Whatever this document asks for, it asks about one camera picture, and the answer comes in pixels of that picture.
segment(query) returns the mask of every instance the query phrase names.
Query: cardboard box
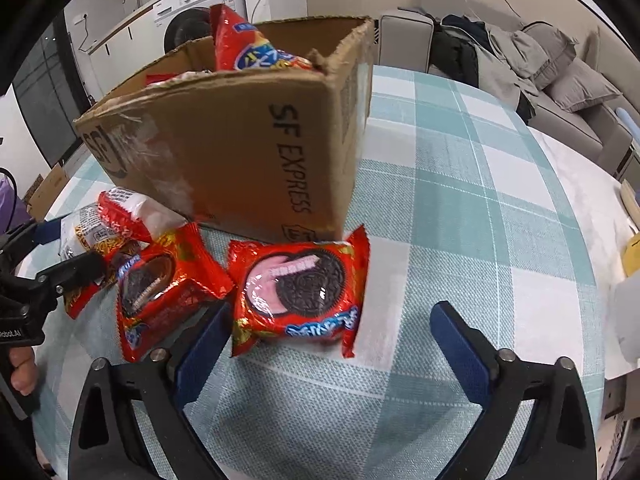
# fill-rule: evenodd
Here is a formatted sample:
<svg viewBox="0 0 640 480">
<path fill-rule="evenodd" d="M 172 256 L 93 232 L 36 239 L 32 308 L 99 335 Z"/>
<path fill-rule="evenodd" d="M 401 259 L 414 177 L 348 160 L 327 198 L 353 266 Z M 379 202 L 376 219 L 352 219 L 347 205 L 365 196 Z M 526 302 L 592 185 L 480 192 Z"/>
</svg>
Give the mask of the cardboard box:
<svg viewBox="0 0 640 480">
<path fill-rule="evenodd" d="M 59 164 L 56 164 L 31 195 L 27 212 L 38 221 L 44 220 L 67 182 L 69 182 L 69 178 L 65 171 Z"/>
<path fill-rule="evenodd" d="M 118 186 L 214 228 L 259 240 L 335 240 L 351 201 L 369 114 L 370 18 L 257 25 L 277 48 L 323 72 L 290 68 L 196 74 L 145 87 L 145 76 L 214 70 L 212 38 L 143 68 L 75 121 Z"/>
</svg>

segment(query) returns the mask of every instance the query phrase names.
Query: blue gripper pad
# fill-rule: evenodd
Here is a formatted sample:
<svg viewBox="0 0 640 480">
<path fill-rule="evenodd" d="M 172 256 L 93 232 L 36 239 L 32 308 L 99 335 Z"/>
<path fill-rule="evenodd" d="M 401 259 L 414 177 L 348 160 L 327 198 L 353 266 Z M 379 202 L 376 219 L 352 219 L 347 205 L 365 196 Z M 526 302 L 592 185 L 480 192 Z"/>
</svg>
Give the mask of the blue gripper pad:
<svg viewBox="0 0 640 480">
<path fill-rule="evenodd" d="M 448 303 L 436 303 L 431 310 L 431 334 L 460 382 L 466 398 L 485 408 L 490 399 L 489 370 L 454 320 L 447 315 L 443 304 Z"/>
<path fill-rule="evenodd" d="M 64 216 L 54 218 L 48 222 L 41 222 L 33 234 L 33 241 L 40 245 L 46 245 L 60 238 L 60 222 Z"/>
<path fill-rule="evenodd" d="M 198 399 L 229 339 L 231 317 L 231 305 L 224 303 L 176 369 L 174 405 L 178 410 Z"/>
</svg>

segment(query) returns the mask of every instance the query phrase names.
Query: washing machine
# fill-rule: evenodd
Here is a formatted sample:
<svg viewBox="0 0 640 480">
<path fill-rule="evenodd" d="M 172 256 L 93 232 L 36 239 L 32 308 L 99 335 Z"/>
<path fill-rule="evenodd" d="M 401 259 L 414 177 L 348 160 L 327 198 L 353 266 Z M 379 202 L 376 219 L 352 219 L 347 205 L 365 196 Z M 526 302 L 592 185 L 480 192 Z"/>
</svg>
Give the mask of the washing machine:
<svg viewBox="0 0 640 480">
<path fill-rule="evenodd" d="M 158 27 L 157 37 L 164 41 L 167 53 L 179 45 L 204 38 L 211 34 L 209 7 L 226 4 L 246 18 L 244 0 L 160 0 L 154 4 L 154 21 Z"/>
</svg>

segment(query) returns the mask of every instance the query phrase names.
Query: washing machine door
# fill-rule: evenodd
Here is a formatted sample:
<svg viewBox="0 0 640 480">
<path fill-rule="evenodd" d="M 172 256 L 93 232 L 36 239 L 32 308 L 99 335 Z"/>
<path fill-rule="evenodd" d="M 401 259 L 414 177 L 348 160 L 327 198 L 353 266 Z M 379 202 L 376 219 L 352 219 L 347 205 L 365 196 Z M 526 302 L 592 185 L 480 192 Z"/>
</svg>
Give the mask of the washing machine door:
<svg viewBox="0 0 640 480">
<path fill-rule="evenodd" d="M 174 16 L 164 33 L 164 53 L 172 51 L 189 40 L 198 40 L 211 34 L 209 9 L 193 7 Z"/>
</svg>

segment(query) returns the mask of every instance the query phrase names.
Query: kitchen counter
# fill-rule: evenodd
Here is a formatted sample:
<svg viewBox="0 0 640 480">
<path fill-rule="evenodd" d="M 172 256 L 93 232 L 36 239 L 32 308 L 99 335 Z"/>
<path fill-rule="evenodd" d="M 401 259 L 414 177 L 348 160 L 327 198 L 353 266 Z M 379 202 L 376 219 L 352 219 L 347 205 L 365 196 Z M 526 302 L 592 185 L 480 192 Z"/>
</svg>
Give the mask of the kitchen counter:
<svg viewBox="0 0 640 480">
<path fill-rule="evenodd" d="M 160 0 L 149 0 L 147 3 L 143 4 L 139 9 L 136 9 L 129 16 L 121 20 L 115 27 L 113 27 L 101 40 L 96 40 L 92 43 L 92 45 L 87 50 L 87 54 L 93 54 L 98 48 L 103 46 L 103 44 L 109 41 L 113 36 L 115 36 L 118 32 L 120 32 L 123 28 L 127 27 L 127 25 L 131 24 L 134 20 L 138 19 L 140 16 L 150 12 L 154 4 L 158 3 Z"/>
</svg>

